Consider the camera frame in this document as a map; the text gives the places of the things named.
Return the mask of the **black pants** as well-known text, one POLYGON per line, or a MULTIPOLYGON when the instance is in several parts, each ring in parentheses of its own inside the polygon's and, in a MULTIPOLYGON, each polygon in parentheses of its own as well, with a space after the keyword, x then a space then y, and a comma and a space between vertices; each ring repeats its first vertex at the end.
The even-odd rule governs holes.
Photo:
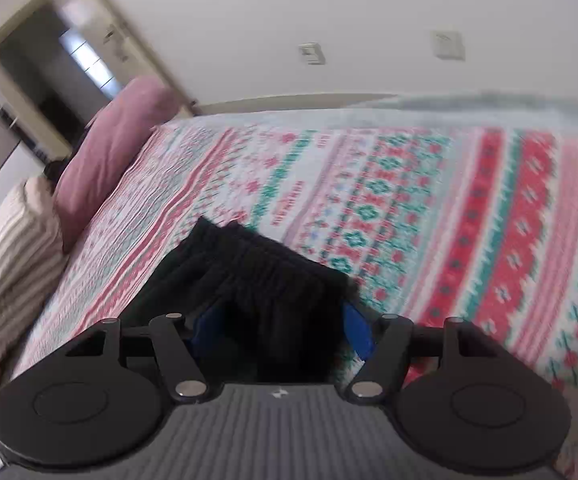
POLYGON ((200 218, 120 314, 126 327, 179 313, 209 382, 328 382, 350 278, 231 221, 200 218))

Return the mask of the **white wall socket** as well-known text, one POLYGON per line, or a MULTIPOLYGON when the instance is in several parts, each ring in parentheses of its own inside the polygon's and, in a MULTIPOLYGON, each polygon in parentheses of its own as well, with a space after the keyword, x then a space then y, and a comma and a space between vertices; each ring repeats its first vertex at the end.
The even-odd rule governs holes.
POLYGON ((431 32, 431 48, 433 55, 443 61, 465 61, 466 49, 463 35, 449 30, 434 30, 431 32))

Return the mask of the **striped beige pillow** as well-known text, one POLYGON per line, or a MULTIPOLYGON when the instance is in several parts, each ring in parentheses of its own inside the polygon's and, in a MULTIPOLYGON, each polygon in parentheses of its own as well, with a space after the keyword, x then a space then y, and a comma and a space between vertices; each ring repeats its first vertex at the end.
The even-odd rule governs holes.
POLYGON ((0 204, 0 368, 56 288, 64 265, 48 180, 39 176, 16 185, 0 204))

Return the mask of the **mauve pink pillow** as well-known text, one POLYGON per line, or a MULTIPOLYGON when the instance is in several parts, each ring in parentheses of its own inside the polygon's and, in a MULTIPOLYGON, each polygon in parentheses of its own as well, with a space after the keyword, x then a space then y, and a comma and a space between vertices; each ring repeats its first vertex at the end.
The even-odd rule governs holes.
POLYGON ((155 128, 181 108, 182 100, 171 87, 153 76, 140 76, 91 119, 54 191, 64 252, 71 252, 155 128))

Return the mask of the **white wall switch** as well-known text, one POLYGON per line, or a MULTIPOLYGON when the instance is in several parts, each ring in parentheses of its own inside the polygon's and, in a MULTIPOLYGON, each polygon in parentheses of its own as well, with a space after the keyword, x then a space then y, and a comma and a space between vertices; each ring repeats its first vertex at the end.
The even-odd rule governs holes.
POLYGON ((326 58, 321 46, 317 42, 300 44, 298 46, 301 60, 309 65, 325 65, 326 58))

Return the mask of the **patterned red green bedsheet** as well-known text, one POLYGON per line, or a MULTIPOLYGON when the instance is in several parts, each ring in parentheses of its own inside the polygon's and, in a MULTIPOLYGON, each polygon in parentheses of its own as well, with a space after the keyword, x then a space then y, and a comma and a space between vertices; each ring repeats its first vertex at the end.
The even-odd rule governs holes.
POLYGON ((381 313, 474 322, 566 396, 557 466, 578 479, 578 103, 459 94, 160 126, 0 382, 118 315, 202 217, 352 276, 381 313))

